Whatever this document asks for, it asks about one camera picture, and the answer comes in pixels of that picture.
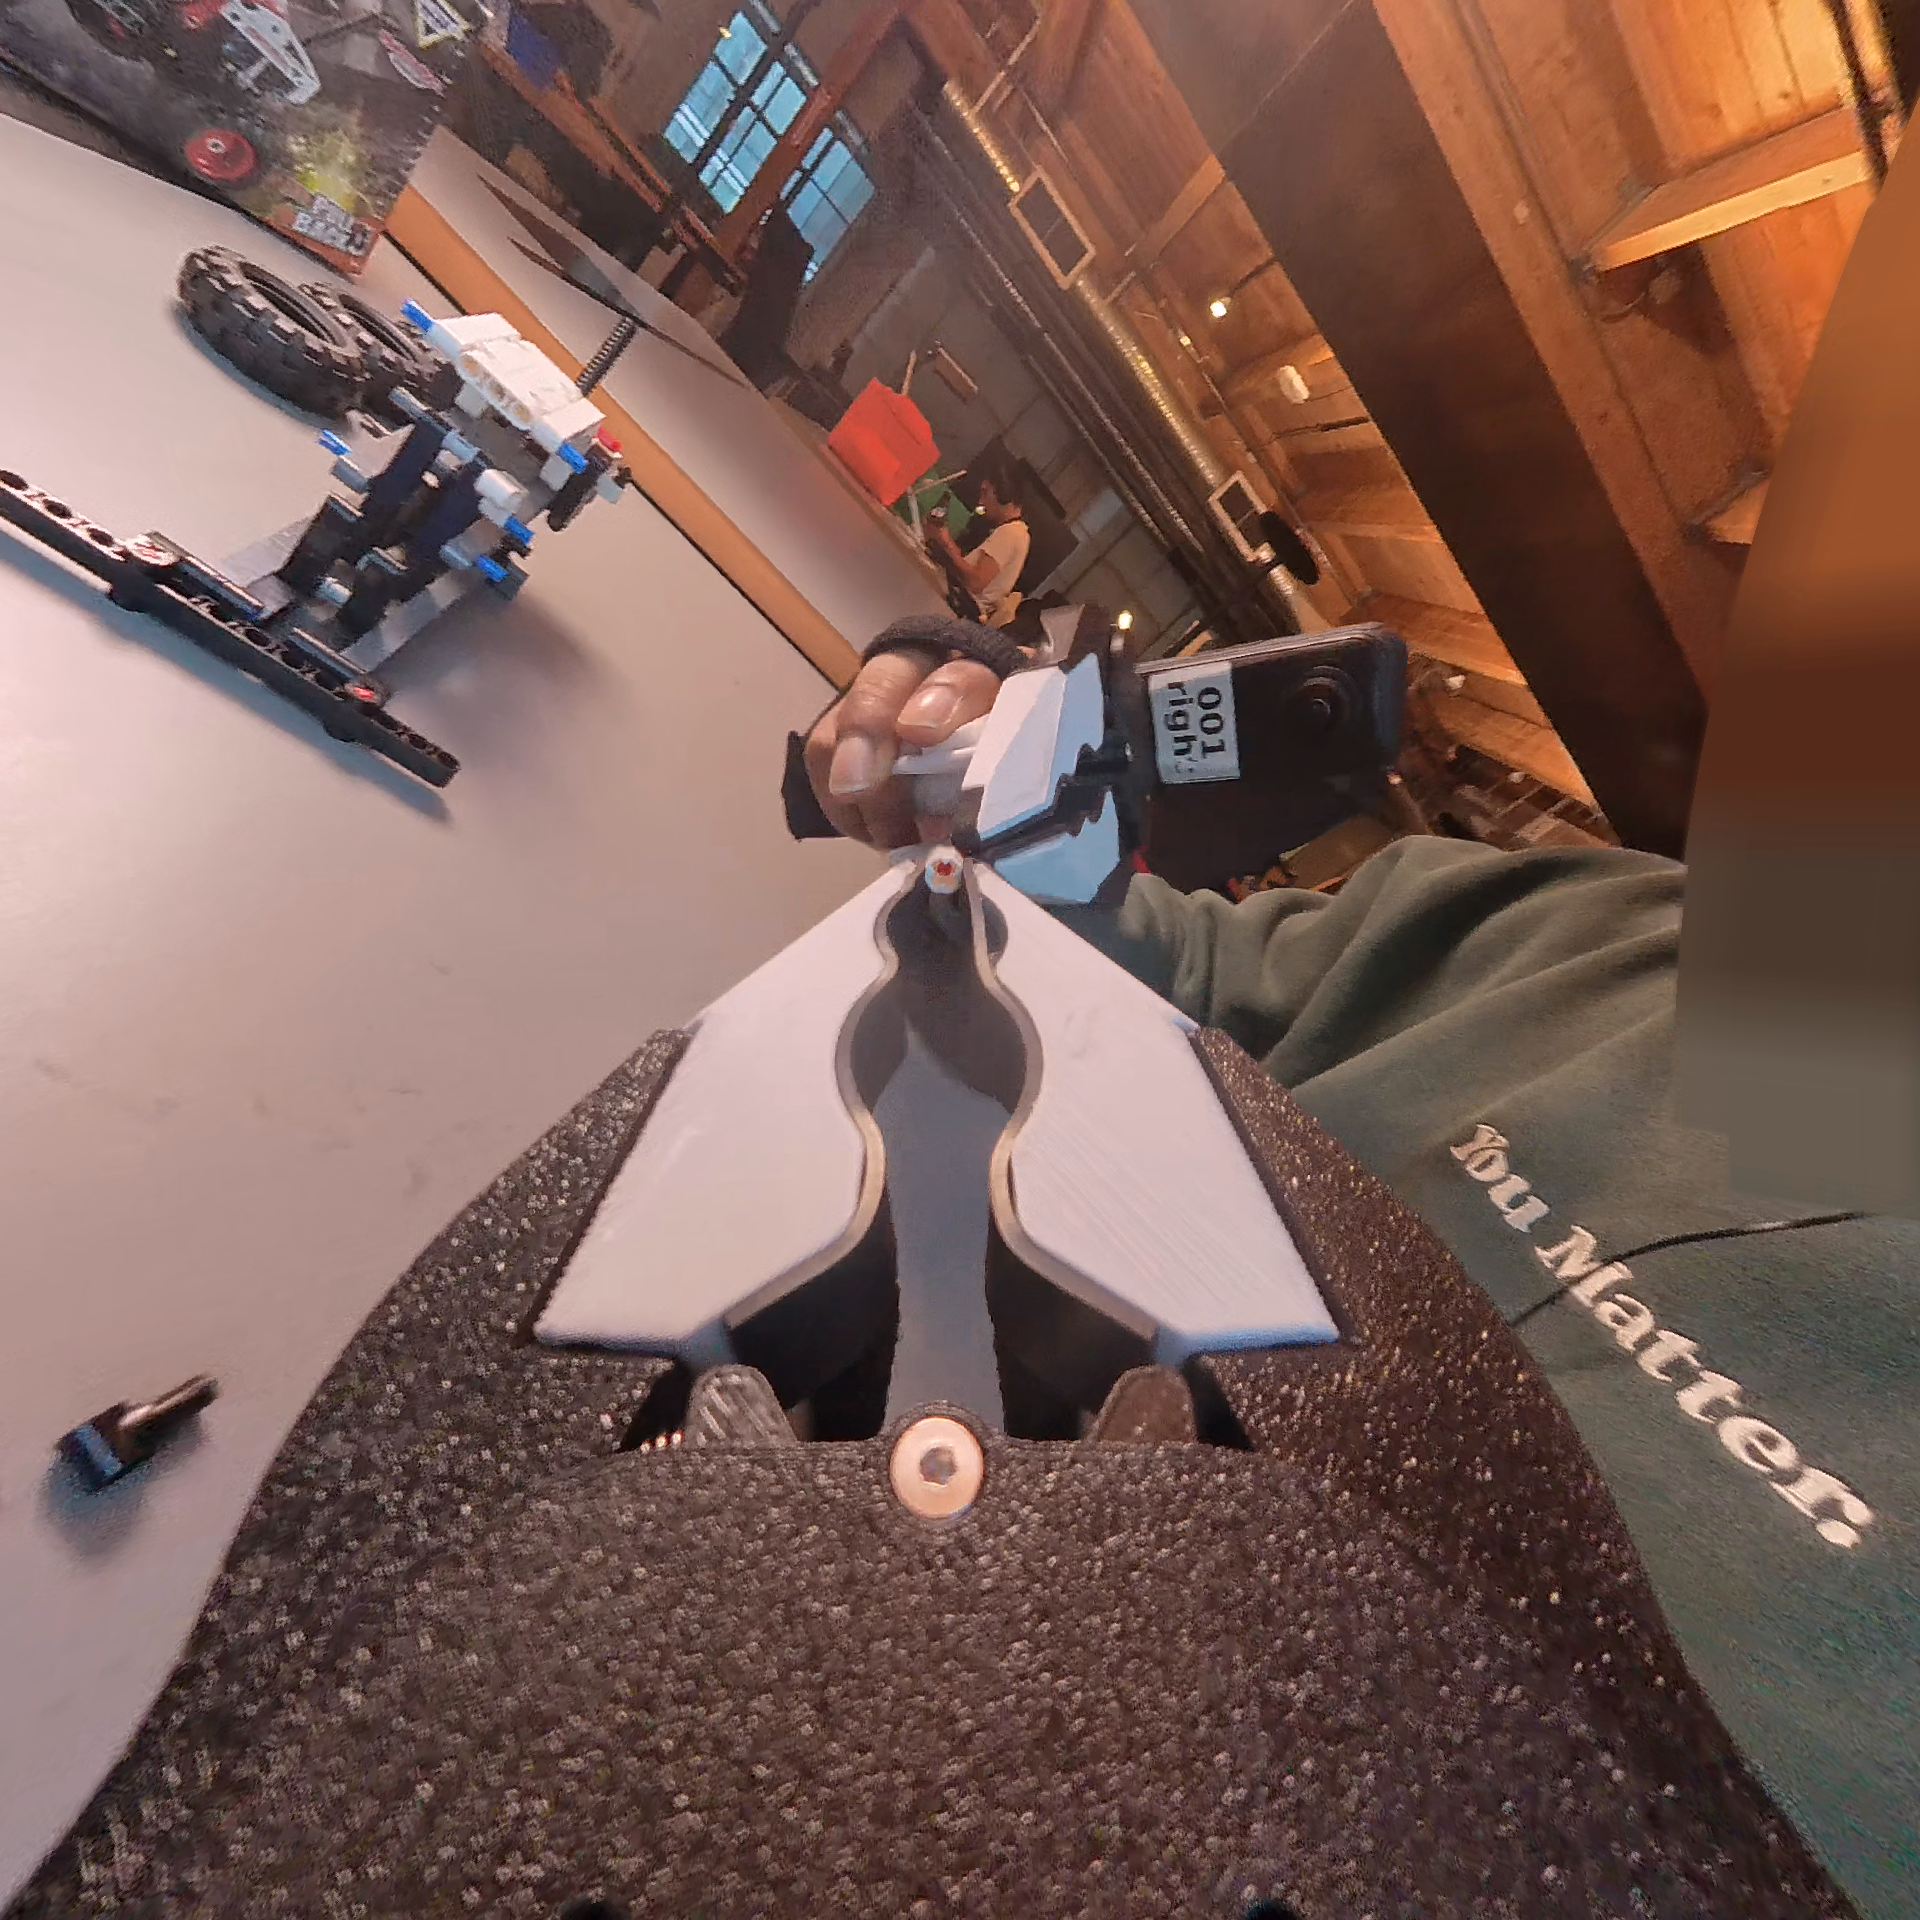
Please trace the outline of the window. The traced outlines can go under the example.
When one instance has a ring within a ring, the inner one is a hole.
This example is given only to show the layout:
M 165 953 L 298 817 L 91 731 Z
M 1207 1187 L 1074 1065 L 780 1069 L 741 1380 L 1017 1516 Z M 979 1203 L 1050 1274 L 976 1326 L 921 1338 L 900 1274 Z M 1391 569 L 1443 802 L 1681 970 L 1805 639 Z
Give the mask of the window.
M 664 132 L 670 154 L 700 183 L 713 213 L 732 213 L 748 197 L 778 140 L 800 121 L 816 81 L 778 2 L 736 7 Z M 780 189 L 780 204 L 816 260 L 827 260 L 876 197 L 866 160 L 866 137 L 840 111 Z

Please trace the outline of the person in green sweatshirt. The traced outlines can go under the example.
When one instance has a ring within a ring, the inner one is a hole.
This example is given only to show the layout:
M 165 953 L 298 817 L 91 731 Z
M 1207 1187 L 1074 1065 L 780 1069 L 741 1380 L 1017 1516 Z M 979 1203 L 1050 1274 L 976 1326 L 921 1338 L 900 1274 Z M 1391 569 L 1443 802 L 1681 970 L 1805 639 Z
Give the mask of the person in green sweatshirt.
M 1916 1916 L 1916 1228 L 1742 1192 L 1678 1117 L 1674 998 L 1561 1065 L 1288 1087 L 1522 1332 L 1845 1890 Z

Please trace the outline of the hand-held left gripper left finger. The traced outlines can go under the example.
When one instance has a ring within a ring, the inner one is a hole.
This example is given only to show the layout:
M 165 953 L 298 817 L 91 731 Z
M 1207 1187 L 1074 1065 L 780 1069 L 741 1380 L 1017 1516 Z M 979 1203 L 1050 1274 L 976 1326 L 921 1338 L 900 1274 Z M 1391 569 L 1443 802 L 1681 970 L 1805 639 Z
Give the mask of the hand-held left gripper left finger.
M 755 1317 L 877 1222 L 894 1070 L 887 868 L 709 1001 L 534 1318 L 545 1346 L 743 1351 Z

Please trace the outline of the person's right hand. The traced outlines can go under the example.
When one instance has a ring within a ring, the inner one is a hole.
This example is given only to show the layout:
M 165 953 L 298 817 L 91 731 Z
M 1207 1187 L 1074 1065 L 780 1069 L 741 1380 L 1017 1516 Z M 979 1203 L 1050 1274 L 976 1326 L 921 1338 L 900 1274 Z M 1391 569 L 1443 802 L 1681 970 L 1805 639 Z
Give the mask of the person's right hand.
M 813 724 L 803 770 L 830 828 L 877 851 L 950 838 L 950 812 L 917 802 L 917 779 L 898 778 L 900 755 L 941 748 L 983 718 L 1001 680 L 964 656 L 894 649 L 866 658 L 848 691 Z

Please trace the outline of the black rubber toy tyre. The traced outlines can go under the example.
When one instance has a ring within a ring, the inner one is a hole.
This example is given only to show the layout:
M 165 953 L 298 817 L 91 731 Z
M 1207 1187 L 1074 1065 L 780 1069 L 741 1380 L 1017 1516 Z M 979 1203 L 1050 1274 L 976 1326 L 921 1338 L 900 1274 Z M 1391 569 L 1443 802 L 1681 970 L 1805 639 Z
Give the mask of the black rubber toy tyre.
M 358 397 L 361 415 L 400 427 L 409 424 L 409 415 L 394 405 L 394 391 L 416 396 L 417 401 L 436 397 L 446 370 L 444 359 L 426 350 L 416 329 L 393 320 L 358 295 L 331 286 L 324 280 L 301 285 L 301 295 L 331 314 L 358 350 L 367 372 Z
M 185 324 L 225 364 L 318 419 L 367 396 L 367 359 L 318 297 L 227 249 L 185 250 L 177 273 Z

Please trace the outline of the brick set cardboard box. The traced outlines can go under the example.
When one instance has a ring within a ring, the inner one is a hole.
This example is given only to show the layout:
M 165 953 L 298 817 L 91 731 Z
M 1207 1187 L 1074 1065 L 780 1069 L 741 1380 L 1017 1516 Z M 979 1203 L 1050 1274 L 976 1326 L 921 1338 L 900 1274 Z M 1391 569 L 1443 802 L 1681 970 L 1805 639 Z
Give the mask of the brick set cardboard box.
M 494 2 L 2 2 L 2 63 L 358 277 L 490 19 Z

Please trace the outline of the person's right forearm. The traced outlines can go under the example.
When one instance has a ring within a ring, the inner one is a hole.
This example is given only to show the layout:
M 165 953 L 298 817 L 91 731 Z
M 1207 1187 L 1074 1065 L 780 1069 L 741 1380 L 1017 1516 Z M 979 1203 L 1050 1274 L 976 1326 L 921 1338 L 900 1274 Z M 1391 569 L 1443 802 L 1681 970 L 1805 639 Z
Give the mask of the person's right forearm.
M 1386 1046 L 1543 1069 L 1671 1014 L 1685 864 L 1624 849 L 1494 851 L 1408 837 L 1337 893 L 1243 901 L 1132 879 L 1081 936 L 1284 1083 Z

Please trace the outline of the grey desk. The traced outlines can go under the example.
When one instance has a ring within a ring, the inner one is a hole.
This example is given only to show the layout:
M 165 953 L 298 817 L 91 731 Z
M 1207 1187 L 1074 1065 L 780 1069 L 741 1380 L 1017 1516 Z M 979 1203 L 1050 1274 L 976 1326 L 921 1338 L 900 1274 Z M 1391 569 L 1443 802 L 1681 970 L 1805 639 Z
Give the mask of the grey desk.
M 180 1659 L 423 1245 L 871 879 L 798 849 L 830 686 L 651 503 L 398 658 L 430 790 L 2 529 L 2 1897 Z M 105 1492 L 57 1437 L 208 1373 Z

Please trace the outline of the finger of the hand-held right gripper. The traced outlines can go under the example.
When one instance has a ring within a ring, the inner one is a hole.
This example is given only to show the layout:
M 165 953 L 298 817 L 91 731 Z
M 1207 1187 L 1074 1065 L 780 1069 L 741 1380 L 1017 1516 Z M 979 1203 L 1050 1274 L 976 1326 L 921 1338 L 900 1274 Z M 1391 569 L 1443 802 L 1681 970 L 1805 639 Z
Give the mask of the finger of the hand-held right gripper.
M 1028 669 L 998 686 L 995 704 L 938 748 L 894 760 L 917 826 L 967 846 L 1025 846 L 1047 837 L 1120 843 L 1114 784 L 1081 774 L 1107 742 L 1096 663 Z
M 985 864 L 1037 905 L 1089 905 L 1125 864 L 1116 818 L 1086 818 Z

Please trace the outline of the wood edged table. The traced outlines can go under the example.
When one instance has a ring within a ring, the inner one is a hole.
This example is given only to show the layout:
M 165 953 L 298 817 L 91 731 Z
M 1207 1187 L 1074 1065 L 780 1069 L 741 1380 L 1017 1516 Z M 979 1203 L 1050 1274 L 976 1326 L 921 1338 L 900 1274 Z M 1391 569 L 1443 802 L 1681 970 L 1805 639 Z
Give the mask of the wood edged table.
M 463 314 L 497 314 L 560 372 L 585 372 L 625 314 L 644 329 L 591 391 L 635 492 L 665 517 L 830 686 L 931 575 L 800 424 L 701 324 L 625 271 L 451 132 L 433 132 L 387 238 Z

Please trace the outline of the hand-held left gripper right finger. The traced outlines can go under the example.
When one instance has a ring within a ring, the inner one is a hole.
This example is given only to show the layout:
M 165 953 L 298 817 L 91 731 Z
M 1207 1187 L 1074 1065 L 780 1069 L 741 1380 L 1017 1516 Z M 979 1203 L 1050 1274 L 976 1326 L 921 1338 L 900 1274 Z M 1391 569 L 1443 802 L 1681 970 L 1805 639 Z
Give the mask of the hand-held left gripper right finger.
M 988 1313 L 1015 1360 L 1335 1341 L 1196 1025 L 994 871 L 967 871 L 967 893 L 1021 1069 L 988 1161 Z

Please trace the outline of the dark grey brick piece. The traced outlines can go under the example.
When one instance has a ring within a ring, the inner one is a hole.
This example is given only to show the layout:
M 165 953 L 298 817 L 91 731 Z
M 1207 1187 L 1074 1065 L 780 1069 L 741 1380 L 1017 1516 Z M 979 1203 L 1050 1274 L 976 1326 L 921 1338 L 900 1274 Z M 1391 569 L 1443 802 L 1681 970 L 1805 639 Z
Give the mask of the dark grey brick piece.
M 110 1403 L 57 1437 L 57 1459 L 84 1482 L 105 1492 L 146 1466 L 220 1398 L 220 1380 L 196 1373 L 151 1400 Z

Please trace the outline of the white spotted brick truck model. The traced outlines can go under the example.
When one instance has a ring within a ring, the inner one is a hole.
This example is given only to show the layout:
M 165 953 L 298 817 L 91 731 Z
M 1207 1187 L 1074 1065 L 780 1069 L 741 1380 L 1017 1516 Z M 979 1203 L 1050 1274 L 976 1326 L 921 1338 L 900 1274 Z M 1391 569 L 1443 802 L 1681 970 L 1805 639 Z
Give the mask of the white spotted brick truck model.
M 2 521 L 331 737 L 444 790 L 459 760 L 393 712 L 380 669 L 468 598 L 514 600 L 539 521 L 565 529 L 631 472 L 585 379 L 509 320 L 430 320 L 416 301 L 400 317 L 451 372 L 451 397 L 398 387 L 404 432 L 380 467 L 324 434 L 335 489 L 233 565 L 160 533 L 116 538 L 19 472 L 2 472 Z

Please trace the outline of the red storage crate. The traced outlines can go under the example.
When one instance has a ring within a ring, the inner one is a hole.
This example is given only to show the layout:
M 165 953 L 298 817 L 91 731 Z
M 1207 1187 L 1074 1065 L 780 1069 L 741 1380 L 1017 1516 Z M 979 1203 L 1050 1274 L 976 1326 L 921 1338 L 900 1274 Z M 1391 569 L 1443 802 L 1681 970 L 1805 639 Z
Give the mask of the red storage crate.
M 941 457 L 925 411 L 882 379 L 848 401 L 827 447 L 882 508 L 894 508 Z

